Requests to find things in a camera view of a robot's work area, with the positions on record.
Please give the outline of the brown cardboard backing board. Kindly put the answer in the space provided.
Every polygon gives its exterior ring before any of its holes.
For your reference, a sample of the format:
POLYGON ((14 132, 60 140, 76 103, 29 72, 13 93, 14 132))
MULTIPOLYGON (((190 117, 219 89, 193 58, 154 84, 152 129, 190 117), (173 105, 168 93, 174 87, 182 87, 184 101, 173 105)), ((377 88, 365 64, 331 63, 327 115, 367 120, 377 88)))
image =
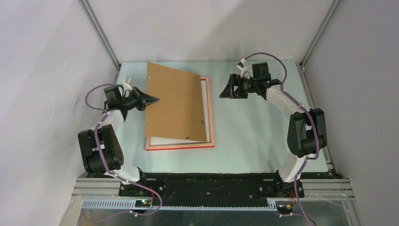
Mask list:
POLYGON ((145 110, 147 137, 207 141, 200 75, 148 63, 146 93, 159 99, 145 110))

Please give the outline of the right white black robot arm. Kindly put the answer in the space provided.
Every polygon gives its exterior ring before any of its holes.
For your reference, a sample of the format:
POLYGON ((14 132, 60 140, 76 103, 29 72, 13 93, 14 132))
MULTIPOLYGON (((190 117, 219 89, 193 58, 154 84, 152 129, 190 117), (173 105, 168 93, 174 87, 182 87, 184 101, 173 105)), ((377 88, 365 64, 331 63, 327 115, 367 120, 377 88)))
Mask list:
POLYGON ((289 120, 287 132, 288 154, 278 170, 280 180, 274 183, 274 192, 285 197, 292 192, 291 182, 300 178, 304 163, 315 160, 321 148, 327 145, 325 114, 300 103, 284 88, 283 82, 272 79, 267 62, 252 64, 252 72, 242 59, 237 67, 240 74, 230 74, 220 98, 246 99, 255 93, 276 106, 289 120))

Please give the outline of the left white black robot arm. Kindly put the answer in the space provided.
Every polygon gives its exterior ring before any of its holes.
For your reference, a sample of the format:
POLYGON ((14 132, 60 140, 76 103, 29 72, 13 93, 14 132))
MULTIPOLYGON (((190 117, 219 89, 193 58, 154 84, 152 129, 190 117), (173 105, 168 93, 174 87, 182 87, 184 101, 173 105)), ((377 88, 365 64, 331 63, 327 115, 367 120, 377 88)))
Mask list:
POLYGON ((106 101, 98 123, 78 133, 83 166, 88 174, 105 175, 131 184, 130 189, 137 196, 147 194, 149 184, 143 180, 139 167, 124 162, 124 155, 116 131, 126 121, 128 112, 134 109, 144 111, 159 98, 140 91, 137 87, 123 84, 103 84, 106 101))

